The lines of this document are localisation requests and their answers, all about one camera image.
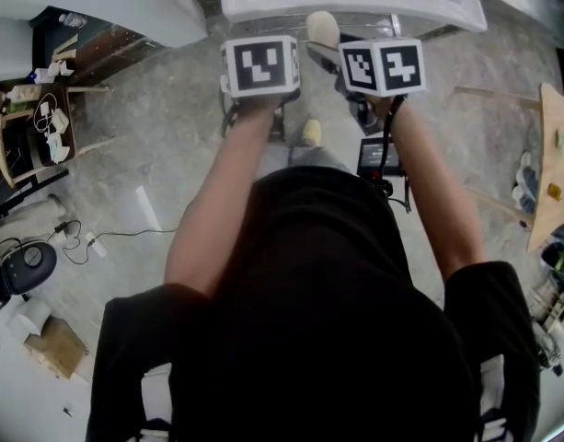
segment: person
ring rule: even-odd
[[[384,120],[391,100],[374,102]],[[418,115],[405,102],[392,135],[444,310],[413,286],[386,196],[304,165],[329,163],[318,123],[301,165],[254,182],[276,108],[241,111],[165,284],[106,306],[87,440],[530,440],[539,366],[524,295],[509,263],[489,262],[475,206]],[[147,388],[158,375],[162,397]]]

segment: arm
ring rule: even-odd
[[[167,256],[166,283],[213,295],[236,244],[276,108],[267,103],[239,114],[181,219]]]
[[[391,99],[376,100],[381,119],[391,103]],[[443,280],[468,265],[485,262],[476,207],[407,101],[394,119],[392,137]]]

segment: bottle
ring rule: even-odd
[[[41,92],[42,86],[40,85],[16,85],[11,92],[2,95],[2,99],[9,99],[12,103],[37,101]]]
[[[83,28],[87,24],[87,18],[78,13],[63,13],[59,16],[59,21],[65,26],[73,28]]]

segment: white cube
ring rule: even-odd
[[[291,36],[227,41],[224,91],[233,99],[292,93],[300,87],[298,42]]]
[[[427,89],[419,40],[345,42],[339,52],[349,91],[394,97]]]

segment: concrete floor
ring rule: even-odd
[[[70,176],[43,194],[58,195],[70,217],[83,223],[83,235],[174,228],[199,190],[221,141],[220,45],[230,38],[222,17],[209,19],[209,28],[207,40],[142,61],[109,79],[110,93],[86,95],[78,104],[80,145],[110,135],[117,139],[72,161]],[[426,43],[429,91],[410,99],[460,180],[510,204],[519,157],[539,143],[538,119],[451,93],[456,85],[531,97],[543,82],[559,89],[553,46],[528,30],[497,18],[486,33]],[[317,117],[323,145],[354,171],[362,133],[334,91],[332,77],[308,59],[304,44],[300,57],[303,95],[288,107],[288,130]],[[419,217],[394,208],[414,283],[442,305],[443,283]],[[479,212],[490,258],[512,263],[525,290],[538,285],[543,271],[538,258],[525,251],[528,233],[502,213],[482,206]],[[95,353],[105,303],[160,285],[170,241],[170,235],[105,237],[108,257],[100,259],[91,250],[84,266],[59,254],[57,270],[36,295]],[[68,253],[76,261],[85,258],[83,246]]]

